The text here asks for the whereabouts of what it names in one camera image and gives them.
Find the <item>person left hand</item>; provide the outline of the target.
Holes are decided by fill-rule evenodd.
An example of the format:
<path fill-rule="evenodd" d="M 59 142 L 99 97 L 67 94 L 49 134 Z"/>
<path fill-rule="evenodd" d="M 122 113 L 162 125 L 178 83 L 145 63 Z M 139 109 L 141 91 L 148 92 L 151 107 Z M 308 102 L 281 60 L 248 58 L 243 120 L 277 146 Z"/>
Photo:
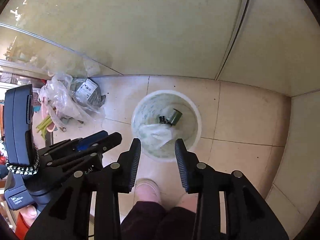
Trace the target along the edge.
<path fill-rule="evenodd" d="M 28 205 L 20 209 L 20 215 L 24 223 L 30 227 L 37 218 L 37 209 L 33 205 Z"/>

